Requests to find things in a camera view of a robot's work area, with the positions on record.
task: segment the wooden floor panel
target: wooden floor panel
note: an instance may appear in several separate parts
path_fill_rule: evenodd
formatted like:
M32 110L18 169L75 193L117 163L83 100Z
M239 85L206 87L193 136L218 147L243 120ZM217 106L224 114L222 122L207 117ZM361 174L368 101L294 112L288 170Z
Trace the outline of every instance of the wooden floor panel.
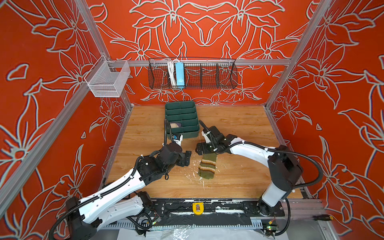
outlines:
M278 147L263 107L260 106L197 106L197 115L207 127L215 125L224 135L233 134L246 141ZM107 182L113 182L127 173L138 156L148 155L162 146L164 138L164 106L135 106L121 141ZM175 166L169 180L152 182L143 190L155 197L195 198L258 198L268 187L269 169L256 161L233 154L217 157L213 179L200 179L197 168L202 156L195 153L197 138L182 141L182 148L192 151L188 167ZM302 198L300 191L291 198Z

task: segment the black wire basket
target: black wire basket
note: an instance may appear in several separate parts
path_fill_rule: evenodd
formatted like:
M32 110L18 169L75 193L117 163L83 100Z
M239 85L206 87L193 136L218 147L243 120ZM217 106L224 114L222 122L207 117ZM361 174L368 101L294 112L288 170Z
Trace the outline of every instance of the black wire basket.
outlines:
M182 86L170 81L167 62L175 59L184 63ZM148 81L151 89L231 89L238 85L235 59L223 58L150 58Z

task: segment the striped sock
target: striped sock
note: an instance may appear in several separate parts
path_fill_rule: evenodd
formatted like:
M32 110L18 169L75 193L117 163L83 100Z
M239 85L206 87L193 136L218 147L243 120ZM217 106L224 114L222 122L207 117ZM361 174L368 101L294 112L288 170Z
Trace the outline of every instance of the striped sock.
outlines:
M216 153L204 154L199 165L198 175L205 179L211 179L216 171Z

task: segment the wire mesh basket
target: wire mesh basket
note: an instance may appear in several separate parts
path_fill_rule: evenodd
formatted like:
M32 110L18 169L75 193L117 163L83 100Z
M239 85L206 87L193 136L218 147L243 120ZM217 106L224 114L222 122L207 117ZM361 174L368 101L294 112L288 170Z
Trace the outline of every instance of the wire mesh basket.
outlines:
M95 97L120 97L129 74L131 73L127 61L125 61L121 69L109 67L109 62L110 61L107 61L104 56L101 56L97 63L92 67L91 71L88 72L88 75L84 78Z
M168 61L176 59L184 64L184 85L171 84ZM222 58L150 58L148 81L151 89L230 89L238 85L235 59Z

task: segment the black cable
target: black cable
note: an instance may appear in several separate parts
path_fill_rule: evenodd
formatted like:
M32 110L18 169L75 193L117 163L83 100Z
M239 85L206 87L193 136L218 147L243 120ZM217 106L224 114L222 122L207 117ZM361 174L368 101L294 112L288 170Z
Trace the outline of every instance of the black cable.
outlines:
M178 206L175 209L170 209L170 208L165 208L168 209L168 211L164 212L164 217L167 217L170 212L176 212L177 210L192 210L191 208L183 207L183 206Z
M139 224L139 219L141 216L145 216L147 217L148 219L148 222L149 222L149 225L147 227L145 226L142 226L141 224ZM143 230L149 230L151 227L152 227L152 219L151 217L146 214L145 212L139 214L136 218L136 221L132 218L132 217L127 217L127 219L129 219L134 225L135 225L135 228L140 228L140 229L143 229Z
M320 182L321 179L323 178L323 169L321 168L320 164L318 162L316 162L315 160L313 160L312 158L310 158L304 154L301 154L298 152L283 151L283 150L279 150L279 149L270 149L270 148L268 148L268 151L277 152L277 153L294 154L294 155L297 155L297 156L300 156L300 157L303 157L303 158L309 160L310 162L312 162L315 165L315 167L317 168L317 171L319 172L319 175L317 176L317 178L315 180L307 182L307 183L296 184L294 189L314 185L314 184Z
M168 120L167 120L167 125L168 125L168 130L169 130L169 138L170 138L170 141L171 141L171 142L175 142L175 140L173 139L172 128L170 127L170 123L169 123Z
M320 164L318 162L316 162L315 160L313 160L312 158L304 155L304 154L301 154L301 153L298 153L298 152L291 152L291 151L284 151L284 150L280 150L280 149L274 149L274 148L267 148L265 146L262 146L262 145L259 145L259 144L256 144L256 143L253 143L253 142L247 142L247 141L244 141L244 142L235 142L231 145L229 145L226 149L224 149L222 152L219 152L217 151L219 154L221 153L225 153L226 151L228 151L230 148L236 146L236 145L239 145L239 144L248 144L248 145L252 145L252 146L255 146L255 147L258 147L258 148L261 148L261 149L266 149L270 152L277 152L277 153L286 153L286 154L293 154L293 155L297 155L297 156L300 156L300 157L303 157L307 160L309 160L310 162L312 162L315 167L317 168L318 172L319 172L319 175L317 176L317 178L313 181L310 181L310 182L307 182L307 183L303 183L303 184L297 184L294 186L294 189L296 188L300 188L300 187L307 187L307 186L311 186L311 185L314 185L318 182L321 181L321 179L323 178L323 170L320 166Z
M164 119L164 146L167 145L167 119Z
M289 206L288 198L285 198L285 202L287 203L287 209L288 209L288 218L287 223L285 224L285 227L278 233L275 233L275 236L280 236L281 234L285 233L287 231L289 223L291 222L291 207Z
M160 153L160 151L156 150L156 151L152 152L149 156L153 157L153 156L155 156L156 154L159 154L159 153Z
M213 146L213 148L214 149L216 149L216 146L215 146L215 144L214 144L214 142L213 142L213 136L211 135L211 131L209 131L209 129L207 128L207 126L203 123L203 121L202 120L199 120L199 123L200 123L200 125L204 128L204 130L206 131L206 132L208 132L208 134L209 134L209 136L210 136L210 140L211 140L211 142L212 142L212 146Z
M138 158L136 159L135 166L133 167L133 170L132 170L132 173L131 173L130 176L133 177L133 175L135 175L136 170L137 170L137 167L138 167L138 165L139 165L139 161L140 161L140 159L142 159L142 158L143 158L143 157L140 156L140 157L138 157ZM131 178L128 177L126 180L124 180L122 183L120 183L120 184L117 185L116 187L113 187L113 188L109 189L108 191L101 193L100 196L103 197L103 196L105 196L105 195L110 194L110 193L113 192L113 191L116 191L117 189L119 189L119 188L121 188L122 186L124 186L124 185L125 185L127 182L129 182L130 180L131 180ZM92 197L92 198L90 198L90 199L88 199L88 200L86 200L86 201L84 201L84 202L82 202L82 203L79 203L78 205L74 206L74 207L71 208L70 210L68 210L63 216L61 216L61 217L60 217L60 218L53 224L53 226L51 227L51 229L50 229L50 231L49 231L49 233L48 233L48 239L49 239L49 240L58 240L58 239L55 239L55 237L53 236L54 233L55 233L55 230L56 230L57 226L58 226L58 225L59 225L59 224L60 224L66 217L68 217L71 213L77 211L79 208L81 208L81 207L87 205L88 203L93 202L93 201L98 200L98 199L99 199L99 196Z
M128 197L123 197L122 200L128 200L131 199L131 194L128 194Z

